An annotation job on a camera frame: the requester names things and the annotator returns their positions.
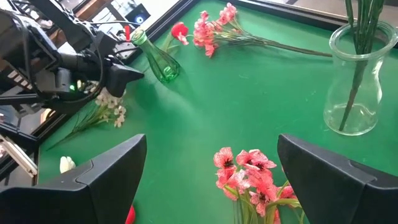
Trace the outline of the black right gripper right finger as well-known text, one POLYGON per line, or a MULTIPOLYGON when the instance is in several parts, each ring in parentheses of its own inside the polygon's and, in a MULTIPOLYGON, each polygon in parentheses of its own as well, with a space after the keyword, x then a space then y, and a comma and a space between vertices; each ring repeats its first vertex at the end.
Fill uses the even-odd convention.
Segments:
POLYGON ((277 152, 310 224, 398 224, 398 177, 289 134, 277 152))

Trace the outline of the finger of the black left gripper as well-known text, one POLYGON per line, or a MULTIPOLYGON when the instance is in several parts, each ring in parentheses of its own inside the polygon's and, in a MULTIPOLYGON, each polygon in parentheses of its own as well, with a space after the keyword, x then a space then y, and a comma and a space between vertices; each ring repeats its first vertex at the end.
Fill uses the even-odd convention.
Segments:
POLYGON ((125 65, 113 64, 108 70, 106 89, 112 96, 120 98, 123 96, 126 85, 129 82, 143 77, 144 74, 138 70, 125 65))

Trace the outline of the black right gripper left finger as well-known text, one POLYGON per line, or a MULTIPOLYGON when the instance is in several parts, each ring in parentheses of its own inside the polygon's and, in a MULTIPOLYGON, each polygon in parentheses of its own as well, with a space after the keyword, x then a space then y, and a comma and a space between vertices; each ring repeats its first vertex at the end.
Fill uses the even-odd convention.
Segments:
POLYGON ((124 224, 144 170, 137 134, 34 187, 0 189, 0 224, 124 224))

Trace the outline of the white blossom spray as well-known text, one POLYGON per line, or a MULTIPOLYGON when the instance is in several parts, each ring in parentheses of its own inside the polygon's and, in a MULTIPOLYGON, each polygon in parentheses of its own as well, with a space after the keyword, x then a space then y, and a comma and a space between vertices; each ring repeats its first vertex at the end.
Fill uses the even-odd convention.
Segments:
MULTIPOLYGON (((350 31, 353 36, 354 48, 357 55, 370 54, 373 49, 373 39, 377 29, 379 16, 383 10, 385 0, 358 0, 357 25, 354 26, 353 5, 351 0, 345 0, 346 12, 350 31)), ((339 131, 344 130, 348 116, 363 80, 367 61, 359 61, 353 76, 353 83, 345 108, 339 131)))
POLYGON ((81 113, 78 113, 75 125, 70 133, 50 146, 48 150, 102 123, 113 123, 115 128, 120 128, 126 119, 126 107, 123 101, 125 93, 126 91, 123 91, 122 97, 118 98, 112 96, 107 89, 103 88, 94 103, 88 106, 85 114, 80 117, 81 113))

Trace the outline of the red artificial tulip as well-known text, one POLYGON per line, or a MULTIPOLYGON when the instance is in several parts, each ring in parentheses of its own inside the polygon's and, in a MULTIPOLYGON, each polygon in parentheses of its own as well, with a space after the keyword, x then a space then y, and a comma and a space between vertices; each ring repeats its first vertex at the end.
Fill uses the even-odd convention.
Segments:
POLYGON ((125 224, 134 224, 135 219, 136 219, 136 212, 135 212, 134 206, 131 205, 128 215, 127 215, 127 218, 126 218, 126 221, 125 221, 125 224))
POLYGON ((176 53, 182 45, 188 45, 187 40, 189 29, 183 22, 175 23, 167 34, 161 50, 168 54, 176 53))

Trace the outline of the white artificial tulip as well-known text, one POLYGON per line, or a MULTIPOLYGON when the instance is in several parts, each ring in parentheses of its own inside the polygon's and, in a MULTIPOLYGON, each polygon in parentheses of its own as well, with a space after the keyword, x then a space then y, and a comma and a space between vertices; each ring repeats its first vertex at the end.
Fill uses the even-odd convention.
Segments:
POLYGON ((72 160, 71 157, 69 156, 62 156, 60 158, 60 173, 67 172, 69 170, 72 170, 76 167, 75 162, 72 160))

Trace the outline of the pink blossom spray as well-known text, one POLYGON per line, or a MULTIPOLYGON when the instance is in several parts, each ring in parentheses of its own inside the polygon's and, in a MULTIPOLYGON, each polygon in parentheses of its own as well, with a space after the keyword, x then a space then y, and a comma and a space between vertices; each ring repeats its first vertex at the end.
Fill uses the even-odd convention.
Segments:
POLYGON ((278 187, 271 169, 277 165, 258 149, 242 150, 235 156, 222 147, 213 156, 218 168, 216 186, 233 202, 234 224, 281 224, 280 206, 290 207, 304 224, 305 214, 290 183, 278 187))
POLYGON ((212 57, 215 50, 222 45, 274 47, 307 55, 332 56, 332 54, 324 52, 281 44, 249 33, 238 22, 238 10, 230 2, 220 11, 217 20, 211 21, 209 16, 207 11, 202 11, 193 30, 194 45, 204 48, 207 57, 212 57))

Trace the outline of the left clear glass vase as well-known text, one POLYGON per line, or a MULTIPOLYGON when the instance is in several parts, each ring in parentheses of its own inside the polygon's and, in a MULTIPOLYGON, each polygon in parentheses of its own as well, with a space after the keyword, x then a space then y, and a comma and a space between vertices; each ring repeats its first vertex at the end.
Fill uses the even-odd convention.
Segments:
POLYGON ((168 83, 179 75, 180 64, 167 52, 154 45, 142 29, 136 29, 131 34, 131 41, 142 50, 153 74, 160 82, 168 83))

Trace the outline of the clear glass vase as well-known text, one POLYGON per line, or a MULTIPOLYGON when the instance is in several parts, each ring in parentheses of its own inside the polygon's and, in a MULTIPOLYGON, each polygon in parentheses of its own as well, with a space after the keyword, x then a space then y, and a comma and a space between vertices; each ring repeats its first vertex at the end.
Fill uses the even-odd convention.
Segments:
POLYGON ((131 41, 142 50, 153 74, 160 82, 168 83, 179 75, 180 64, 167 52, 154 45, 142 29, 136 29, 131 34, 131 41))
POLYGON ((359 136, 375 127, 382 100, 379 73, 396 43, 398 30, 383 21, 377 23, 373 47, 366 54, 356 53, 350 25, 332 33, 329 46, 333 81, 326 96, 323 119, 334 132, 359 136))

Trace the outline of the black device blue light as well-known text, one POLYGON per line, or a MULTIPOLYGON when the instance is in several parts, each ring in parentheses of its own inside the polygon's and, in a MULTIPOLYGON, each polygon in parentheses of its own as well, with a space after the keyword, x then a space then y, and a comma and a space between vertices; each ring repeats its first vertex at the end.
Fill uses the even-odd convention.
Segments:
POLYGON ((150 14, 143 4, 138 4, 137 6, 134 6, 133 9, 130 10, 124 17, 129 22, 141 25, 148 18, 150 18, 150 14))

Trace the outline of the white flat bar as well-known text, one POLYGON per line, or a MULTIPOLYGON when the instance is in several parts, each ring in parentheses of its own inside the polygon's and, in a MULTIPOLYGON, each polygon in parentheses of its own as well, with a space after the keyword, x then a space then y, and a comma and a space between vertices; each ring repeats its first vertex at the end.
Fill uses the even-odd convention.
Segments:
POLYGON ((4 149, 30 177, 38 174, 38 167, 33 160, 9 137, 0 134, 0 148, 4 149))

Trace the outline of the green table mat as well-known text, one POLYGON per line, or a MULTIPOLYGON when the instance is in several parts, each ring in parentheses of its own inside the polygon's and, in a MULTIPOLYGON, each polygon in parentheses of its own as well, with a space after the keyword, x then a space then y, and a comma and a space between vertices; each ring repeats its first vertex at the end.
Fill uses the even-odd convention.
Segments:
POLYGON ((40 147, 39 182, 59 175, 62 156, 82 164, 140 133, 147 156, 134 199, 137 224, 231 224, 232 201, 216 186, 215 152, 260 149, 278 162, 281 133, 398 176, 398 49, 379 73, 379 121, 356 137, 335 133, 323 120, 335 73, 327 58, 257 47, 220 48, 207 57, 190 44, 175 59, 181 74, 166 84, 144 57, 132 63, 145 77, 127 88, 120 128, 103 123, 65 141, 75 125, 70 119, 54 132, 40 147))

